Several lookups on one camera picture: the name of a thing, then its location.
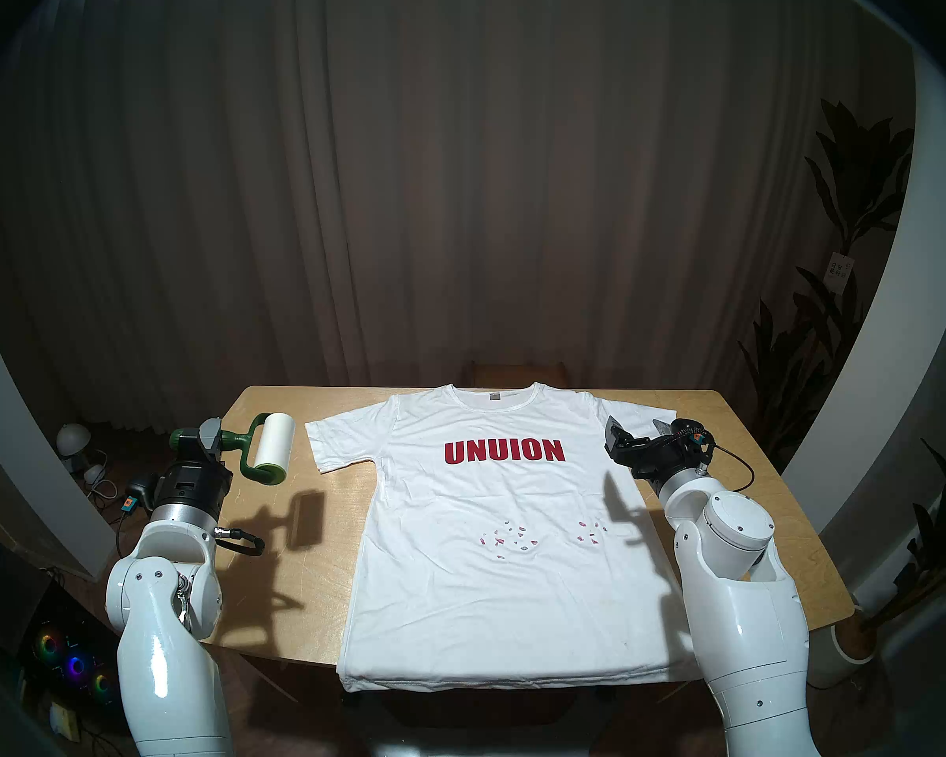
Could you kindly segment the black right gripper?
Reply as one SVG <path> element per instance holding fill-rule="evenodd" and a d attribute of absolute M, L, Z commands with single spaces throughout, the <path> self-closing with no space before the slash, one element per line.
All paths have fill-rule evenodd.
<path fill-rule="evenodd" d="M 669 479 L 685 469 L 702 465 L 702 433 L 680 432 L 672 423 L 653 418 L 659 437 L 637 439 L 615 418 L 607 418 L 605 449 L 612 461 L 626 467 L 634 479 Z"/>

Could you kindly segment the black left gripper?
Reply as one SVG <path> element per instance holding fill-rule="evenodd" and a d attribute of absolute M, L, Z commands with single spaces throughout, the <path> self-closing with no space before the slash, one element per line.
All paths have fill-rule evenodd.
<path fill-rule="evenodd" d="M 199 425 L 200 447 L 176 454 L 156 490 L 156 508 L 181 505 L 199 510 L 221 510 L 230 492 L 233 472 L 215 453 L 223 452 L 221 418 Z"/>

